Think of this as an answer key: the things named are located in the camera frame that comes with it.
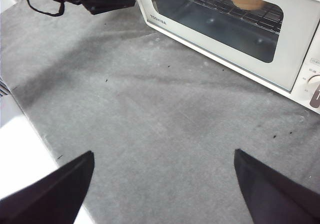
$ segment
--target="oven door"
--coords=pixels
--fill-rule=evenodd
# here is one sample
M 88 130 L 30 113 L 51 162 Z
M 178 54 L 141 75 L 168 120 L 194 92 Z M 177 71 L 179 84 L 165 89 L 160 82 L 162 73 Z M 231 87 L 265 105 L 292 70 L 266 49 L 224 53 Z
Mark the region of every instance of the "oven door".
M 139 0 L 146 21 L 291 91 L 320 20 L 315 0 Z

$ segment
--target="control knob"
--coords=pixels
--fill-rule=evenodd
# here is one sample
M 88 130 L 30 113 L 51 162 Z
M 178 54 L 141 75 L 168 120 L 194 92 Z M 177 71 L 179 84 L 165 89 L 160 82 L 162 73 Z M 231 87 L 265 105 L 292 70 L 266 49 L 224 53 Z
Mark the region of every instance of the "control knob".
M 308 92 L 313 93 L 310 105 L 314 108 L 320 106 L 320 75 L 312 76 L 308 81 Z

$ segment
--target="gray surface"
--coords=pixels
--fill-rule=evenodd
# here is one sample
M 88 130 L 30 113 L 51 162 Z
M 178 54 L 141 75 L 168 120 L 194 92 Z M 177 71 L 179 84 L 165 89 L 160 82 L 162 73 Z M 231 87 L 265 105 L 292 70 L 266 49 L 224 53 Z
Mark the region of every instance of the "gray surface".
M 320 116 L 152 30 L 138 7 L 51 18 L 23 1 L 1 16 L 1 46 L 1 75 L 58 162 L 95 153 L 98 224 L 252 223 L 239 147 L 320 192 Z

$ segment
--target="glass door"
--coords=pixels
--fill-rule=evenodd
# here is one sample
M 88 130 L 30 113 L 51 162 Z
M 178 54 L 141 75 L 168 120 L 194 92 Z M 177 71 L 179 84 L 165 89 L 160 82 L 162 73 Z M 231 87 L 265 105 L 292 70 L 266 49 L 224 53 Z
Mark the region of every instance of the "glass door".
M 152 0 L 156 11 L 258 60 L 272 62 L 284 13 L 262 0 Z

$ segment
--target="toshiba logo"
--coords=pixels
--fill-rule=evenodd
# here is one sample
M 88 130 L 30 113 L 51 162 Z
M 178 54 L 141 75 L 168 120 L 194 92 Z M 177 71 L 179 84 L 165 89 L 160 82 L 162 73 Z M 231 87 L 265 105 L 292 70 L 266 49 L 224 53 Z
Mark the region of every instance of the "toshiba logo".
M 159 19 L 159 18 L 157 18 L 157 17 L 155 17 L 153 15 L 150 15 L 150 17 L 153 18 L 154 20 L 157 20 L 158 22 L 160 22 L 160 23 L 162 23 L 164 25 L 167 25 L 167 23 L 165 21 L 163 21 L 163 20 L 161 20 L 161 19 Z

